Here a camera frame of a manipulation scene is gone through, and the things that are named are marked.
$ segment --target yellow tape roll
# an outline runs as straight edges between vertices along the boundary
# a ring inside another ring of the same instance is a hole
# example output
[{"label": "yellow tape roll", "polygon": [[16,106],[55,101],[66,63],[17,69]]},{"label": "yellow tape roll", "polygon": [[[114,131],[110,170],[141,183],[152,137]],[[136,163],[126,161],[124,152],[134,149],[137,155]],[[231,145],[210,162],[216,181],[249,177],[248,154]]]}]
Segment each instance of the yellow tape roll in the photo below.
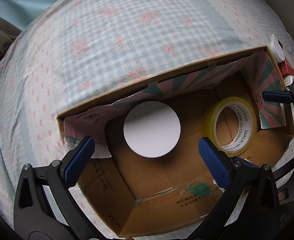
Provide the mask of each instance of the yellow tape roll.
[{"label": "yellow tape roll", "polygon": [[[221,111],[229,107],[238,118],[238,132],[228,145],[220,145],[216,135],[216,124]],[[229,97],[211,105],[204,113],[201,122],[201,135],[208,137],[215,146],[228,157],[242,154],[250,145],[256,128],[256,115],[252,107],[242,98]]]}]

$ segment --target white container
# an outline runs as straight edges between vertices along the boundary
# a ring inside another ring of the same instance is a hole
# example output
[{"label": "white container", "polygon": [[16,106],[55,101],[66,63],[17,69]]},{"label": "white container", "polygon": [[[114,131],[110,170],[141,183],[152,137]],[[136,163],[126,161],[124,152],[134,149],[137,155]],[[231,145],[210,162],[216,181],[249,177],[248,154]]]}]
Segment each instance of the white container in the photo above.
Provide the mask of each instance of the white container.
[{"label": "white container", "polygon": [[272,54],[274,54],[277,64],[285,60],[285,54],[280,44],[278,43],[278,40],[274,40],[270,43],[270,49],[272,51]]},{"label": "white container", "polygon": [[286,87],[290,86],[293,83],[294,76],[286,76],[283,81],[285,82]]}]

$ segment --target white bottle cap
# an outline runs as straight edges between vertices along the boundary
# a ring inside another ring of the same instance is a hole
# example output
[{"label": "white bottle cap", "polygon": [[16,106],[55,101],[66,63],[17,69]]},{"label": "white bottle cap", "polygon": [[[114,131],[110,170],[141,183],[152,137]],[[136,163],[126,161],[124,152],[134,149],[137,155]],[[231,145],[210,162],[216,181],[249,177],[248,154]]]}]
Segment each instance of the white bottle cap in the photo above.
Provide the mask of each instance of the white bottle cap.
[{"label": "white bottle cap", "polygon": [[280,44],[278,43],[278,40],[274,40],[270,43],[270,47],[271,47],[271,51],[274,54],[274,57],[277,60],[277,63],[281,63],[285,60],[285,54],[280,46]]},{"label": "white bottle cap", "polygon": [[170,152],[180,137],[180,121],[169,106],[147,101],[135,106],[124,123],[124,137],[137,154],[156,158]]}]

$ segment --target screw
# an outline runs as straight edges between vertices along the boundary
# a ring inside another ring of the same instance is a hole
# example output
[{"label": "screw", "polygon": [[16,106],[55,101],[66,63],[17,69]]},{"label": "screw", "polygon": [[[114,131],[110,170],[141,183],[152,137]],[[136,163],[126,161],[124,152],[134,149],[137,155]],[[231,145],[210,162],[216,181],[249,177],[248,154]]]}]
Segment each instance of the screw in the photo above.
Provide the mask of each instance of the screw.
[{"label": "screw", "polygon": [[270,166],[268,164],[264,164],[263,168],[266,170],[266,171],[269,171],[270,170]]},{"label": "screw", "polygon": [[29,164],[29,163],[26,163],[26,164],[23,166],[23,169],[24,169],[24,170],[28,170],[29,167],[30,167],[30,164]]},{"label": "screw", "polygon": [[53,160],[52,163],[51,163],[51,165],[52,165],[53,167],[56,167],[56,166],[58,166],[59,164],[60,164],[60,160]]},{"label": "screw", "polygon": [[240,161],[234,161],[234,166],[239,168],[241,167],[241,162]]}]

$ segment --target blue gripper pad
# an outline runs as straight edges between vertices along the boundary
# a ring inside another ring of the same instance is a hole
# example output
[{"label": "blue gripper pad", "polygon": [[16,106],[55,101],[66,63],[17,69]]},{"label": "blue gripper pad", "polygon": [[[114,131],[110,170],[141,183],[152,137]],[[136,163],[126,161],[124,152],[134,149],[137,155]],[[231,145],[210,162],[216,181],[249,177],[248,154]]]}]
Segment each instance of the blue gripper pad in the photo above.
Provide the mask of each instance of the blue gripper pad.
[{"label": "blue gripper pad", "polygon": [[219,151],[207,137],[199,140],[198,152],[217,185],[221,188],[227,188],[230,184],[232,172],[232,162],[228,156]]},{"label": "blue gripper pad", "polygon": [[95,151],[95,141],[92,137],[86,136],[80,141],[77,147],[71,151],[69,151],[68,154],[71,152],[74,156],[64,168],[64,184],[68,188],[76,185],[81,173]]}]

